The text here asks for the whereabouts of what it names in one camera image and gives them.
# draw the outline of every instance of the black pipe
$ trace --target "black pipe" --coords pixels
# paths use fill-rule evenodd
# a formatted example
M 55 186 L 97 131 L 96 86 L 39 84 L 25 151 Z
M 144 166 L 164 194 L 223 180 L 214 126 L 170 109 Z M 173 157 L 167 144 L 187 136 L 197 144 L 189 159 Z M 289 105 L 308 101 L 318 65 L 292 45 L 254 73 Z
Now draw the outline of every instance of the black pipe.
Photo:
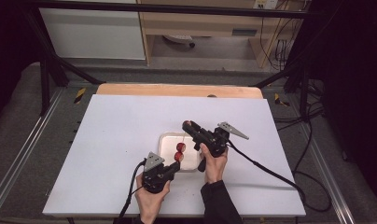
M 237 8 L 237 7 L 195 7 L 195 6 L 175 6 L 175 5 L 99 3 L 99 2 L 75 2 L 75 1 L 54 1 L 54 0 L 26 0 L 24 3 L 32 7 L 44 7 L 44 8 L 204 14 L 204 15 L 262 17 L 262 18 L 319 19 L 325 16 L 324 13 L 320 13 L 320 12 L 286 11 L 286 10 L 271 10 L 271 9 L 264 10 L 264 9 Z

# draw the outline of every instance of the black metal pole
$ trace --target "black metal pole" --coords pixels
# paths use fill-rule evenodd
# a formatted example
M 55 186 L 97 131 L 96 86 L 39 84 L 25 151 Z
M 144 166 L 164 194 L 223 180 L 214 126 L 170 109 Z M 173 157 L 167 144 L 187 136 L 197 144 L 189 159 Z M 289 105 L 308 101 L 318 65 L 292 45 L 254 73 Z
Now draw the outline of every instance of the black metal pole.
M 150 5 L 128 3 L 99 3 L 99 2 L 76 2 L 54 0 L 26 0 L 26 5 L 44 8 L 64 8 L 81 10 L 101 11 L 134 11 L 134 12 L 159 12 L 179 14 L 204 14 L 262 18 L 292 18 L 292 19 L 318 19 L 324 16 L 321 12 L 287 11 L 287 10 L 264 10 L 254 8 L 237 7 L 195 7 L 175 5 Z
M 69 62 L 65 61 L 64 59 L 62 59 L 60 56 L 58 56 L 56 53 L 53 53 L 53 56 L 54 56 L 54 59 L 59 62 L 64 68 L 70 70 L 71 72 L 75 73 L 76 75 L 78 75 L 79 77 L 82 77 L 84 79 L 86 79 L 87 81 L 89 81 L 91 84 L 96 84 L 96 85 L 99 85 L 99 84 L 103 84 L 105 83 L 105 81 L 101 81 L 101 80 L 98 80 L 94 77 L 91 77 L 90 75 L 88 75 L 87 73 L 81 71 L 80 69 L 74 67 L 72 64 L 70 64 Z

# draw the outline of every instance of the small white container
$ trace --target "small white container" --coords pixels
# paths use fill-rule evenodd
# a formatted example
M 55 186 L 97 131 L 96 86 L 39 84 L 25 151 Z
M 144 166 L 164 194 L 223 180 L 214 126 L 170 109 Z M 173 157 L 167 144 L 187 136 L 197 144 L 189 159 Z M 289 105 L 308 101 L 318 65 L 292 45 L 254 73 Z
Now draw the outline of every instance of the small white container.
M 183 142 L 186 150 L 180 164 L 180 172 L 195 172 L 200 164 L 200 152 L 194 149 L 195 143 L 188 133 L 163 133 L 160 136 L 159 155 L 165 159 L 165 165 L 175 162 L 176 145 Z

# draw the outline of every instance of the white tabletop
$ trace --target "white tabletop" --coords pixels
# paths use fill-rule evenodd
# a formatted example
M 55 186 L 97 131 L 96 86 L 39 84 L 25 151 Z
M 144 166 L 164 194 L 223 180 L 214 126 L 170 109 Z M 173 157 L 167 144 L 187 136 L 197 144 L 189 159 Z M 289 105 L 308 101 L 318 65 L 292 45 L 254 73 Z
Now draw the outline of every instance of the white tabletop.
M 293 181 L 266 100 L 93 95 L 43 213 L 117 217 L 136 165 L 149 151 L 158 153 L 163 133 L 182 133 L 182 122 L 187 119 L 210 131 L 227 121 L 250 137 L 245 140 L 231 134 L 238 149 Z M 232 148 L 223 177 L 242 217 L 305 216 L 295 189 L 259 170 Z M 159 217 L 201 217 L 202 185 L 201 172 L 177 173 Z M 126 217 L 138 213 L 133 197 Z

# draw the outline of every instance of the black tripod leg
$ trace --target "black tripod leg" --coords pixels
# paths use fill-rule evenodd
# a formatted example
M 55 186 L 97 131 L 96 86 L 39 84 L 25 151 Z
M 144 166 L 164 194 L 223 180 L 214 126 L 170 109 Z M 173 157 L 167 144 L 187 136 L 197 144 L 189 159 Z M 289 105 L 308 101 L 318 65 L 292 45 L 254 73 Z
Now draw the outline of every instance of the black tripod leg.
M 23 3 L 17 2 L 16 4 L 21 11 L 23 19 L 26 21 L 23 23 L 27 26 L 25 27 L 25 30 L 32 31 L 31 33 L 28 33 L 28 37 L 35 37 L 35 42 L 40 51 L 39 54 L 48 62 L 48 71 L 54 78 L 55 84 L 57 86 L 66 86 L 69 83 L 69 79 L 66 77 L 66 74 L 61 66 L 52 57 L 51 53 L 54 51 L 54 49 L 40 28 L 34 12 L 30 8 L 24 6 Z
M 101 81 L 101 80 L 98 80 L 98 79 L 96 79 L 94 77 L 91 77 L 87 73 L 85 73 L 85 72 L 79 70 L 78 68 L 74 67 L 72 64 L 70 64 L 69 62 L 65 61 L 61 57 L 59 57 L 57 54 L 54 53 L 53 56 L 54 56 L 55 60 L 57 60 L 64 68 L 69 69 L 71 72 L 75 73 L 79 77 L 82 77 L 82 78 L 86 79 L 90 83 L 92 83 L 92 84 L 102 84 L 102 83 L 105 83 L 105 81 Z
M 49 109 L 49 70 L 46 60 L 40 62 L 42 108 L 40 116 Z
M 280 71 L 279 73 L 266 78 L 265 80 L 260 81 L 258 84 L 250 85 L 249 87 L 257 87 L 259 89 L 266 87 L 267 85 L 270 85 L 274 81 L 278 80 L 281 77 L 290 77 L 294 75 L 293 73 L 296 71 L 296 67 L 294 65 L 290 65 L 289 67 L 285 68 L 285 70 Z

